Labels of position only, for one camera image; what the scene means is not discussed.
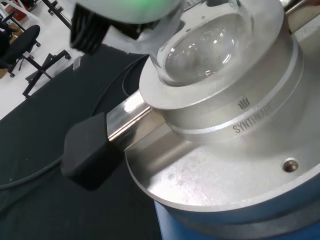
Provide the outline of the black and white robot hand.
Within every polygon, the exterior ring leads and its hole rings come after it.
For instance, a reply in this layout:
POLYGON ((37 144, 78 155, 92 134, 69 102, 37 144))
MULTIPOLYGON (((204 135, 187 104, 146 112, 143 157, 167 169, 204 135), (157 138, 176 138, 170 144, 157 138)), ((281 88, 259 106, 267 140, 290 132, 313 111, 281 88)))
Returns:
POLYGON ((77 0, 70 45, 93 54, 106 43, 133 54, 150 54, 177 32, 183 0, 77 0))

